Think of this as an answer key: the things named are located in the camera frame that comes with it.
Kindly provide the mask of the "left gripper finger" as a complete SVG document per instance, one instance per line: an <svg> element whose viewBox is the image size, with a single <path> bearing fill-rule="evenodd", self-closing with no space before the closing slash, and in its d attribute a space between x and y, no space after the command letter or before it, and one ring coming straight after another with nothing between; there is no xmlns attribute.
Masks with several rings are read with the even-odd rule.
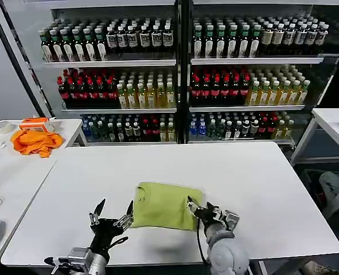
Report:
<svg viewBox="0 0 339 275"><path fill-rule="evenodd" d="M95 226L99 224L99 217L103 211L106 199L103 199L100 203L98 203L93 212L89 213L90 226Z"/></svg>
<svg viewBox="0 0 339 275"><path fill-rule="evenodd" d="M123 215L116 222L114 222L115 227L120 228L122 230L127 230L131 226L131 224L134 221L133 206L134 201L131 201L125 215Z"/></svg>

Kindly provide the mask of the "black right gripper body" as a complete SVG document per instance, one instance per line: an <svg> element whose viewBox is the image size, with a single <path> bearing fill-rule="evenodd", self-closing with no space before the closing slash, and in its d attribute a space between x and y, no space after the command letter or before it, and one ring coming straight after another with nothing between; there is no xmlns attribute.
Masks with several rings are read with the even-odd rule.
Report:
<svg viewBox="0 0 339 275"><path fill-rule="evenodd" d="M200 219L204 225L204 228L207 229L210 225L214 224L221 224L222 227L227 228L227 224L225 222L225 216L221 211L221 218L219 220L208 219L207 216L207 208L199 207L196 213L194 214L195 217Z"/></svg>

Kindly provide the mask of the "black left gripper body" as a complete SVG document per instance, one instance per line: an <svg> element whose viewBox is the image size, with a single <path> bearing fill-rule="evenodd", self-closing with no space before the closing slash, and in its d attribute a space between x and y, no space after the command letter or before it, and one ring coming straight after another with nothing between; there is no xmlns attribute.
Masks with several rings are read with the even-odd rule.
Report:
<svg viewBox="0 0 339 275"><path fill-rule="evenodd" d="M90 226L94 233L94 238L90 244L90 250L94 254L102 257L109 257L108 251L116 245L122 244L127 241L127 237L122 237L117 241L112 240L123 234L123 230L114 226L117 219L99 218L99 224Z"/></svg>

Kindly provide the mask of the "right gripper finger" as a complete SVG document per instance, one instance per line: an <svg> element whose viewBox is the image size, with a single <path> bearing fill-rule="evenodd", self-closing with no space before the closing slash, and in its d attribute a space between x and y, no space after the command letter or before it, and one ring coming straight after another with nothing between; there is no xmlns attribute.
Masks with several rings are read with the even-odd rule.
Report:
<svg viewBox="0 0 339 275"><path fill-rule="evenodd" d="M186 205L192 214L195 214L198 210L198 204L190 196L187 196Z"/></svg>
<svg viewBox="0 0 339 275"><path fill-rule="evenodd" d="M207 206L207 216L208 219L219 220L221 218L221 209L218 206L211 204L210 202L206 203Z"/></svg>

